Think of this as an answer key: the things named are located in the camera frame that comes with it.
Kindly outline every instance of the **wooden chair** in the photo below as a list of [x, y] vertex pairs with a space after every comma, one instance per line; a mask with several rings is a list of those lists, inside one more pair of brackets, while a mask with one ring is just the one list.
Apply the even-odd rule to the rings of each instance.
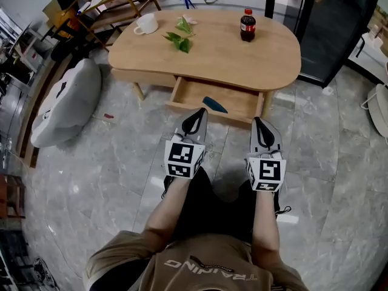
[[[0, 219], [17, 218], [25, 219], [22, 214], [25, 187], [20, 177], [0, 175]], [[8, 214], [11, 207], [15, 214]]]

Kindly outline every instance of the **marble floor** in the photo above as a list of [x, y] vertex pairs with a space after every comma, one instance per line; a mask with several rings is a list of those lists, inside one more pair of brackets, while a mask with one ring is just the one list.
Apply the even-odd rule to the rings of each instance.
[[[107, 55], [101, 102], [82, 133], [39, 152], [26, 176], [32, 254], [43, 257], [61, 290], [81, 291], [88, 257], [119, 230], [140, 232], [160, 201], [164, 143], [177, 117], [170, 89], [115, 81]], [[373, 85], [343, 67], [321, 88], [296, 81], [275, 95], [269, 121], [287, 158], [281, 206], [298, 222], [279, 222], [281, 256], [311, 290], [368, 291], [388, 260], [388, 146], [360, 108]], [[113, 115], [103, 121], [104, 113]], [[209, 123], [204, 168], [220, 197], [246, 178], [249, 132]]]

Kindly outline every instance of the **wooden shelf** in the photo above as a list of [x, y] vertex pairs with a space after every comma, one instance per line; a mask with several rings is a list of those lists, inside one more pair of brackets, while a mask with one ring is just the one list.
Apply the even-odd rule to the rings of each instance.
[[[228, 113], [209, 109], [202, 102], [206, 96], [221, 104]], [[167, 105], [180, 110], [205, 107], [214, 121], [251, 124], [252, 119], [261, 114], [263, 93], [179, 77]]]
[[[136, 7], [141, 12], [152, 0], [145, 0]], [[137, 17], [135, 10], [130, 5], [125, 5], [111, 10], [104, 10], [91, 26], [91, 30], [96, 30], [117, 22], [124, 22]]]

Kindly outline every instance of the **person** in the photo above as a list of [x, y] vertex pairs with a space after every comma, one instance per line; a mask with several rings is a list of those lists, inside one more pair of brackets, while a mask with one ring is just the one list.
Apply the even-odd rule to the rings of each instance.
[[222, 202], [200, 167], [175, 178], [141, 234], [121, 231], [88, 261], [86, 291], [306, 291], [279, 255], [278, 194], [246, 181]]

